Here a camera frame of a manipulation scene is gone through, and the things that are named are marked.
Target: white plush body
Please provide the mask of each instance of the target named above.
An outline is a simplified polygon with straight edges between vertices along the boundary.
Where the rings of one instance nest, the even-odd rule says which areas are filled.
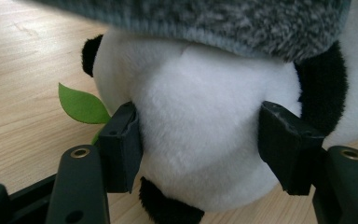
[[[341,37],[350,59],[348,110],[328,145],[358,137],[358,45],[351,43],[357,22],[350,16]],[[135,103],[144,138],[141,174],[165,196],[221,211],[260,198],[277,183],[257,152],[257,114],[271,101],[300,115],[292,63],[111,29],[93,74],[111,112]]]

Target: wooden table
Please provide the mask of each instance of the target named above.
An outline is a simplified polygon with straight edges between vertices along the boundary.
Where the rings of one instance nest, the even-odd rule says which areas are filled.
[[[58,83],[97,94],[81,69],[87,38],[105,26],[22,2],[0,0],[0,183],[9,193],[54,174],[62,153],[88,144],[100,125],[70,119]],[[352,144],[358,148],[358,141]],[[110,194],[113,223],[151,223],[133,194]],[[243,208],[206,214],[202,223],[316,223],[311,197],[289,197],[277,186]]]

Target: brass screw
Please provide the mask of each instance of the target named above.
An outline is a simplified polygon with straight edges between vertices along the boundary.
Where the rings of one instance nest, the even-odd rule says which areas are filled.
[[[71,152],[71,157],[75,159],[80,159],[86,157],[90,154],[90,150],[88,148],[78,148]]]
[[[358,152],[350,150],[350,149],[343,149],[341,150],[341,155],[353,160],[353,161],[358,161]]]

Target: panda plush toy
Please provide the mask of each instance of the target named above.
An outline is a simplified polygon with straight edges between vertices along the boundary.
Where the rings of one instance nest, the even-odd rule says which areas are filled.
[[[358,1],[330,49],[295,62],[112,27],[86,43],[83,67],[110,112],[137,107],[140,199],[157,223],[199,223],[272,190],[257,150],[264,101],[325,134],[325,148],[358,138]]]

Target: gray fur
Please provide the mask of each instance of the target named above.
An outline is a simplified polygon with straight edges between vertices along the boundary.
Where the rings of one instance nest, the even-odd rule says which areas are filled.
[[[337,40],[351,0],[33,0],[127,30],[246,57],[302,60]]]

